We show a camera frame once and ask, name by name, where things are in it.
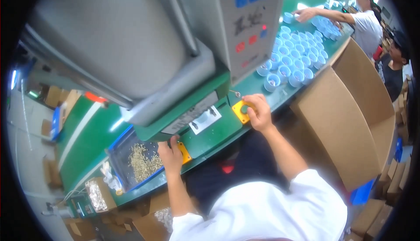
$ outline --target blue tray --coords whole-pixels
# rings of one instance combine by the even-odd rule
[[[132,191],[133,189],[144,185],[163,170],[162,166],[145,180],[137,182],[134,177],[134,170],[130,164],[130,155],[132,153],[131,147],[135,144],[144,144],[144,147],[147,148],[144,155],[148,158],[157,155],[158,144],[156,142],[144,142],[140,140],[132,125],[130,125],[111,146],[109,146],[107,151],[111,167],[118,177],[118,180],[120,180],[124,192]]]

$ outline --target person's right hand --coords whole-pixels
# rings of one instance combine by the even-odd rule
[[[273,124],[271,123],[271,111],[265,96],[262,94],[253,94],[243,96],[242,99],[245,102],[254,104],[257,112],[251,107],[248,107],[247,113],[251,121],[252,127],[260,132],[264,132],[270,128]]]

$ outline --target man's arm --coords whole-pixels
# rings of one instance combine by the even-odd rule
[[[159,148],[157,149],[165,167],[169,203],[171,204],[173,217],[183,216],[187,213],[197,213],[181,179],[182,153],[176,143],[177,139],[177,136],[171,137],[172,149],[169,148],[167,142],[159,142]]]
[[[308,166],[305,160],[271,122],[270,106],[267,104],[265,97],[262,94],[246,95],[243,100],[254,104],[257,112],[251,107],[247,109],[252,127],[260,131],[267,139],[284,176],[290,181],[307,170]]]
[[[348,23],[348,24],[356,24],[353,16],[350,13],[343,13],[339,11],[332,11],[332,10],[320,9],[320,8],[315,8],[315,7],[294,11],[293,14],[299,14],[297,21],[301,23],[306,22],[307,20],[313,18],[314,16],[320,15],[333,21],[337,21],[341,23]]]

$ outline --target black cap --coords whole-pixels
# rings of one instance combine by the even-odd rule
[[[408,40],[401,31],[394,31],[394,42],[401,51],[401,56],[406,60],[410,59],[410,50],[408,48]]]

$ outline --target white label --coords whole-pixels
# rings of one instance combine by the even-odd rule
[[[181,130],[181,128],[192,122],[205,110],[214,105],[218,100],[219,98],[217,97],[216,91],[213,91],[195,106],[191,107],[187,112],[183,113],[170,125],[165,127],[161,132],[166,134],[176,134],[179,130]]]

